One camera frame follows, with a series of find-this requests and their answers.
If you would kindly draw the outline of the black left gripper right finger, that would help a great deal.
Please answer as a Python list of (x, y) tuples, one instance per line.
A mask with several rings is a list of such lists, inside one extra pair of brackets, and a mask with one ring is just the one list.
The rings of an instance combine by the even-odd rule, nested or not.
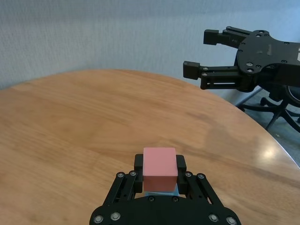
[(183, 155), (176, 155), (176, 162), (179, 194), (185, 195), (190, 200), (201, 201), (206, 204), (221, 204), (219, 197), (203, 173), (193, 175), (188, 171)]

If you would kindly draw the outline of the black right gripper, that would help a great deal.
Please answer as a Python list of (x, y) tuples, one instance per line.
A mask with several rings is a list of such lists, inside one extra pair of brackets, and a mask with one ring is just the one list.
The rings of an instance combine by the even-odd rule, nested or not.
[(206, 67), (184, 61), (183, 77), (201, 79), (202, 90), (238, 89), (251, 92), (263, 83), (300, 86), (299, 43), (276, 40), (266, 30), (248, 31), (234, 27), (226, 27), (222, 32), (205, 30), (203, 43), (238, 49), (236, 61), (239, 68)]

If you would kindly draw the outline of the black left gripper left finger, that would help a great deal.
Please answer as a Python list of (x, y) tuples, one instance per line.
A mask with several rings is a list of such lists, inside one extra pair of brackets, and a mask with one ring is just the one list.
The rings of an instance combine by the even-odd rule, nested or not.
[(129, 173), (118, 172), (103, 205), (130, 201), (143, 191), (143, 154), (136, 154), (134, 169)]

